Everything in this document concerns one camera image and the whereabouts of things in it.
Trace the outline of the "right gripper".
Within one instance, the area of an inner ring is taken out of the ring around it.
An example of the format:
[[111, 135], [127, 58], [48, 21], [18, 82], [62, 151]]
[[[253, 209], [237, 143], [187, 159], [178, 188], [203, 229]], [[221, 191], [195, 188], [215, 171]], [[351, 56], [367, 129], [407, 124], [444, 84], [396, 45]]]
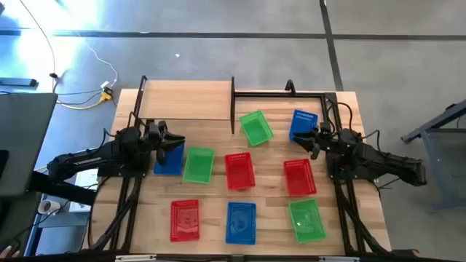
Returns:
[[331, 135], [324, 135], [321, 133], [320, 127], [314, 127], [311, 132], [295, 132], [293, 134], [293, 139], [303, 149], [311, 149], [310, 158], [313, 160], [319, 156], [321, 151], [341, 155], [341, 148], [336, 135], [334, 133]]

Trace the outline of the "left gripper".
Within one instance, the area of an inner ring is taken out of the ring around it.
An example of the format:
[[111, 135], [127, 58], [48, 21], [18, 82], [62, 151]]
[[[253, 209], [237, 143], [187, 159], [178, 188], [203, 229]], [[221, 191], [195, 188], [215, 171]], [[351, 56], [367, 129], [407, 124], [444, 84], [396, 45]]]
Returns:
[[182, 135], [176, 135], [171, 132], [167, 131], [167, 124], [165, 120], [159, 121], [155, 123], [159, 125], [160, 137], [156, 138], [149, 138], [146, 133], [146, 139], [150, 142], [151, 148], [153, 151], [156, 151], [156, 158], [160, 164], [166, 163], [165, 158], [165, 147], [178, 147], [185, 143], [185, 137]]

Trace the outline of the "blue plastic basket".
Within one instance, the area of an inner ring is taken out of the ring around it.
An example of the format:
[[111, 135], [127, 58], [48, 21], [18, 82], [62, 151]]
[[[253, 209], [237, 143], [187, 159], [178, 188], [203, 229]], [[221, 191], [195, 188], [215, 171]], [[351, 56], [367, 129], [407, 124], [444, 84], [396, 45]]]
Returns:
[[295, 132], [310, 132], [317, 125], [318, 115], [296, 109], [293, 112], [289, 140], [293, 140]]
[[155, 175], [174, 175], [180, 176], [183, 167], [184, 144], [174, 148], [172, 151], [165, 153], [166, 163], [160, 164], [155, 162]]
[[256, 243], [255, 203], [228, 203], [226, 243], [235, 245], [254, 245]]

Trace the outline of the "green plastic basket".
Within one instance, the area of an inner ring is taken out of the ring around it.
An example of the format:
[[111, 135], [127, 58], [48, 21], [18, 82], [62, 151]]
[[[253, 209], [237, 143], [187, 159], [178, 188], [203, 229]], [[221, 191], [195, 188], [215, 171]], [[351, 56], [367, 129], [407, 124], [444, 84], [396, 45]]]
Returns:
[[298, 243], [315, 242], [326, 238], [316, 199], [290, 201], [288, 209]]
[[262, 111], [254, 111], [241, 116], [240, 124], [251, 146], [261, 145], [274, 137]]
[[191, 183], [209, 184], [215, 151], [205, 147], [190, 147], [183, 172], [183, 179]]

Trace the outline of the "red plastic basket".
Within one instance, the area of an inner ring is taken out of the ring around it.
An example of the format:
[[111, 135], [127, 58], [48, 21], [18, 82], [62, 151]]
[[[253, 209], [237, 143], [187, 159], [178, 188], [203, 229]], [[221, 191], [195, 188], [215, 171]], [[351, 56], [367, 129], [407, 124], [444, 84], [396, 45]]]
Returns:
[[305, 197], [317, 193], [308, 159], [294, 159], [283, 163], [287, 192], [290, 197]]
[[200, 238], [200, 212], [197, 199], [178, 200], [170, 206], [170, 241], [189, 242]]
[[253, 163], [249, 152], [228, 154], [224, 157], [227, 187], [240, 191], [256, 185]]

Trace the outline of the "wooden shelf with black legs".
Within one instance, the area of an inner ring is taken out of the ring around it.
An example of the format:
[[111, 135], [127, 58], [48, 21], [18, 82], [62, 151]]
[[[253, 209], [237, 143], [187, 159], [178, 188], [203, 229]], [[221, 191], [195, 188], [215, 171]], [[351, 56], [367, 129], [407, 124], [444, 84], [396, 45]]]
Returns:
[[141, 77], [133, 112], [140, 119], [199, 119], [235, 126], [235, 83], [230, 80], [155, 80]]

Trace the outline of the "white box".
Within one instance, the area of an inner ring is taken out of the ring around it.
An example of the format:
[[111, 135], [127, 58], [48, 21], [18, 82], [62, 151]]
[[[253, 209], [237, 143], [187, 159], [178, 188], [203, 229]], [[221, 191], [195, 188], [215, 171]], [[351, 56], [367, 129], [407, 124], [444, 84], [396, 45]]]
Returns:
[[[76, 174], [75, 185], [95, 191], [98, 188], [98, 169], [78, 172]], [[71, 213], [89, 212], [90, 206], [77, 202], [71, 202], [69, 204], [68, 211]]]

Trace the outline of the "blue grey metal cart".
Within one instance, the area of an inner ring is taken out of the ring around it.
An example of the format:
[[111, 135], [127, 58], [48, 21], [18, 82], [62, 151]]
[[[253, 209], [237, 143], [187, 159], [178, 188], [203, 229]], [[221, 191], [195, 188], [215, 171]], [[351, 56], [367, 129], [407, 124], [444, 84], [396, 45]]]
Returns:
[[460, 119], [466, 120], [466, 99], [401, 137], [404, 143], [423, 140], [441, 196], [434, 210], [466, 207], [466, 127], [447, 126]]

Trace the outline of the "white paper cup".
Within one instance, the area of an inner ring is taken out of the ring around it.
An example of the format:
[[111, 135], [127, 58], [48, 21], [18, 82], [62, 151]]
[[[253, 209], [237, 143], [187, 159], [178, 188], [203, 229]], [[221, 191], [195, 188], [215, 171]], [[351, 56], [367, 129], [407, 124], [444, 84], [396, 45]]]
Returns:
[[61, 205], [59, 202], [45, 199], [39, 203], [37, 212], [41, 215], [51, 215], [51, 214], [55, 214], [56, 212], [58, 212], [60, 208], [61, 208]]

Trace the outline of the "dark grey monitor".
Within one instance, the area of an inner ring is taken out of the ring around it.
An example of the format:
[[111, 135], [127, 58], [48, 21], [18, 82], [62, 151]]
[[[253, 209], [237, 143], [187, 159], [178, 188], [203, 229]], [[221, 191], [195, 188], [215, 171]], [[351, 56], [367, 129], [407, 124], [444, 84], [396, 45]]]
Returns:
[[0, 95], [0, 197], [16, 197], [28, 188], [58, 96], [53, 93]]

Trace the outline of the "black flat power strip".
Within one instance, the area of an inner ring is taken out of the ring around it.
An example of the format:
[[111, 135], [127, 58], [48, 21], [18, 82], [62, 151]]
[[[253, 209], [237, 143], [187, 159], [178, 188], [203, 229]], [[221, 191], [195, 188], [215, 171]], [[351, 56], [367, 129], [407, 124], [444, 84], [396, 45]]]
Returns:
[[36, 87], [37, 84], [35, 79], [0, 77], [0, 86]]

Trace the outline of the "person's hand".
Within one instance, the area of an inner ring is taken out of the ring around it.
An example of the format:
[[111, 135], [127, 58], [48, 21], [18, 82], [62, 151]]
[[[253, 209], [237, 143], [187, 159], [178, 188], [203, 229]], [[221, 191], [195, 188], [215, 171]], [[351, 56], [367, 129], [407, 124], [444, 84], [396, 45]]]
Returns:
[[16, 247], [13, 247], [13, 246], [9, 245], [9, 246], [6, 246], [0, 252], [0, 259], [14, 258], [14, 257], [17, 257], [18, 254], [19, 254], [19, 250]]

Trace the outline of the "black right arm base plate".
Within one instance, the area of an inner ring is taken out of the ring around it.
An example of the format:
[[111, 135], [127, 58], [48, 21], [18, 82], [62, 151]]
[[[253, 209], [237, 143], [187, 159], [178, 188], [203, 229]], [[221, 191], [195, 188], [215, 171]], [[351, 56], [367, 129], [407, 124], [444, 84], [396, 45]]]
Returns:
[[331, 180], [363, 179], [374, 181], [381, 175], [351, 156], [327, 153], [325, 160]]

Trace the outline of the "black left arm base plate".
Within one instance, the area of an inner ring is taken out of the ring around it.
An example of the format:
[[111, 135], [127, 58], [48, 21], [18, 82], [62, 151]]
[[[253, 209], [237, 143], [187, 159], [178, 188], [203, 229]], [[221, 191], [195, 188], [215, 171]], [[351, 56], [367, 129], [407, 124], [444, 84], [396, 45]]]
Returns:
[[150, 152], [123, 154], [98, 166], [98, 177], [135, 178], [144, 176], [149, 168]]

